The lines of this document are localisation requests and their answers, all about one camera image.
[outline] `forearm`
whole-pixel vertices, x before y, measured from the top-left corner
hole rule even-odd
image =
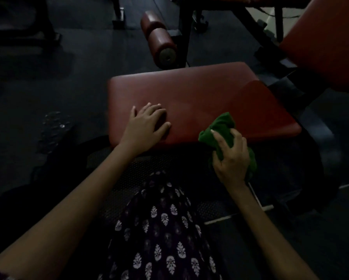
[[[267,263],[278,280],[318,279],[252,196],[245,184],[228,187],[264,254]]]
[[[128,149],[117,146],[63,201],[0,254],[0,271],[25,280],[56,279],[133,158]]]

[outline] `red seat backrest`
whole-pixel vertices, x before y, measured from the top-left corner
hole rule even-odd
[[[312,0],[279,47],[297,66],[349,92],[349,0]]]

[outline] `cable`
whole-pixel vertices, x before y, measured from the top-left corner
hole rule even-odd
[[[267,14],[268,16],[271,16],[271,17],[275,17],[275,15],[273,14],[268,14],[267,12],[265,12],[263,9],[261,8],[256,8],[254,7],[256,10],[260,11],[261,13],[264,13],[264,14]],[[292,16],[292,17],[283,17],[283,18],[298,18],[298,17],[301,17],[301,15],[298,15],[298,16]]]

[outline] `left hand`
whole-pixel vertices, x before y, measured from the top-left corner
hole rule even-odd
[[[152,148],[171,127],[170,122],[165,122],[157,131],[154,131],[159,118],[165,112],[166,110],[162,109],[160,104],[148,103],[136,115],[136,107],[133,106],[120,145],[133,151],[135,156]]]

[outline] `floor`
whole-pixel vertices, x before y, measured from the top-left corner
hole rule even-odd
[[[139,21],[146,10],[154,10],[168,28],[176,28],[178,7],[170,0],[120,1],[127,19],[123,31],[112,30],[110,0],[48,0],[51,21],[63,35],[58,49],[0,47],[0,194],[28,183],[34,167],[46,160],[46,155],[37,153],[37,141],[47,113],[70,115],[72,122],[79,125],[79,142],[105,135],[107,80],[116,75],[159,70]],[[32,12],[25,16],[23,22],[28,23]],[[258,43],[231,12],[204,12],[204,16],[209,29],[204,34],[192,32],[187,58],[190,66],[244,61],[262,80],[268,77],[253,56]],[[349,94],[327,90],[311,108],[326,122],[340,145],[341,183],[347,186]],[[284,143],[299,152],[294,142]],[[280,161],[292,156],[282,145],[268,148],[276,154],[277,167],[284,166]],[[270,218],[321,279],[349,279],[349,187],[342,188],[321,214],[305,215],[294,227],[287,226],[278,212],[271,210],[267,196],[287,191],[287,181],[297,173],[275,175],[274,167],[269,167],[271,161],[265,159],[266,150],[256,147],[256,153],[261,153],[259,174],[251,184],[262,206],[270,209]],[[309,158],[301,159],[300,163],[304,163]],[[268,278],[243,221],[237,214],[230,215],[207,223],[214,246],[224,260],[225,278]]]

